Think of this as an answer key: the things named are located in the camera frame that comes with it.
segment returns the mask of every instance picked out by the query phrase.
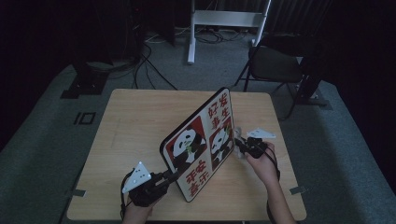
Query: gray carpet floor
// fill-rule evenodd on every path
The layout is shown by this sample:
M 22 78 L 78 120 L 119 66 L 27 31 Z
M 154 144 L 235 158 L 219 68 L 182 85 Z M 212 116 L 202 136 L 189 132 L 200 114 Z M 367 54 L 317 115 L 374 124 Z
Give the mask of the gray carpet floor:
M 152 49 L 149 59 L 179 90 L 216 91 L 235 82 L 247 59 L 251 38 L 238 36 L 235 41 L 219 44 L 197 42 L 193 65 L 187 64 L 187 37 L 178 37 L 174 46 L 152 39 L 160 43 L 148 43 Z M 53 79 L 0 154 L 1 224 L 95 223 L 69 220 L 65 208 L 108 98 L 114 89 L 132 88 L 132 73 L 112 73 L 101 95 L 80 95 L 78 99 L 60 99 L 76 75 L 72 66 Z M 172 89 L 150 65 L 141 66 L 137 87 L 153 89 L 150 81 L 156 89 Z M 240 82 L 231 90 L 241 91 L 242 86 Z M 271 92 L 275 86 L 251 82 L 248 91 Z M 337 89 L 322 82 L 318 92 L 330 106 L 297 105 L 288 120 L 280 121 L 297 181 L 308 189 L 302 194 L 308 215 L 301 223 L 396 223 L 395 195 Z M 273 102 L 279 116 L 287 112 L 291 100 L 285 88 L 273 96 Z M 78 114 L 84 113 L 95 115 L 91 124 L 76 122 Z

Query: wooden table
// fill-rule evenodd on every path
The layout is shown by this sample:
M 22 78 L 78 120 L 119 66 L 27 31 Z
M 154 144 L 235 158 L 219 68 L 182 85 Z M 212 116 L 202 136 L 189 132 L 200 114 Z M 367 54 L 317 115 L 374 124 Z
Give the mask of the wooden table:
M 67 211 L 72 220 L 120 219 L 120 183 L 139 161 L 150 172 L 166 170 L 162 140 L 201 104 L 211 91 L 114 90 L 103 115 Z M 280 184 L 297 220 L 306 212 L 271 98 L 266 93 L 231 92 L 233 122 L 242 133 L 258 127 L 276 134 Z M 149 220 L 268 220 L 263 183 L 245 159 L 231 154 L 196 198 L 187 203 L 176 184 L 157 203 Z

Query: panda face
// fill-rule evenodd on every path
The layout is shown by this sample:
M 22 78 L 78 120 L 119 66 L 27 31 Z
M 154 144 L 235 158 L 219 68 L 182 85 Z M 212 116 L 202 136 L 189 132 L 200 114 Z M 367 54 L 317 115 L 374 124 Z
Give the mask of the panda face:
M 213 142 L 212 142 L 212 148 L 211 148 L 211 152 L 212 154 L 214 154 L 215 152 L 217 152 L 221 146 L 227 142 L 229 135 L 226 132 L 225 128 L 221 129 L 216 136 L 213 138 Z
M 192 143 L 196 135 L 194 129 L 185 130 L 181 133 L 174 144 L 174 156 L 178 156 L 187 150 L 187 147 Z

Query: panda picture board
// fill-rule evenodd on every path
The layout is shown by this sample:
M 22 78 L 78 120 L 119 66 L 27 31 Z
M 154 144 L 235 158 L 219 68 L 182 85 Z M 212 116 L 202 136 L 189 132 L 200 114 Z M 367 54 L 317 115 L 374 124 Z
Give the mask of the panda picture board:
M 167 167 L 178 171 L 177 185 L 191 202 L 233 151 L 230 90 L 221 88 L 162 142 Z

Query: human hand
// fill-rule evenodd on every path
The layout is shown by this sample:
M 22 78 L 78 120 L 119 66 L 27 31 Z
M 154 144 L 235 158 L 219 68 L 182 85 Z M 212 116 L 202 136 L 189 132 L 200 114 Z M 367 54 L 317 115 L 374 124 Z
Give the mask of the human hand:
M 152 214 L 154 205 L 159 200 L 155 201 L 148 207 L 141 207 L 141 206 L 134 205 L 134 203 L 130 203 L 131 199 L 128 197 L 129 205 L 126 207 L 125 217 L 122 221 L 122 224 L 144 224 L 144 223 L 146 223 L 146 220 Z
M 268 147 L 265 149 L 265 152 L 271 156 L 271 158 L 275 161 L 275 146 L 270 142 L 265 142 Z M 265 153 L 263 153 L 258 159 L 253 158 L 247 152 L 245 153 L 247 158 L 247 162 L 253 167 L 254 172 L 259 177 L 259 179 L 264 183 L 265 186 L 274 184 L 278 182 L 276 167 L 271 162 Z

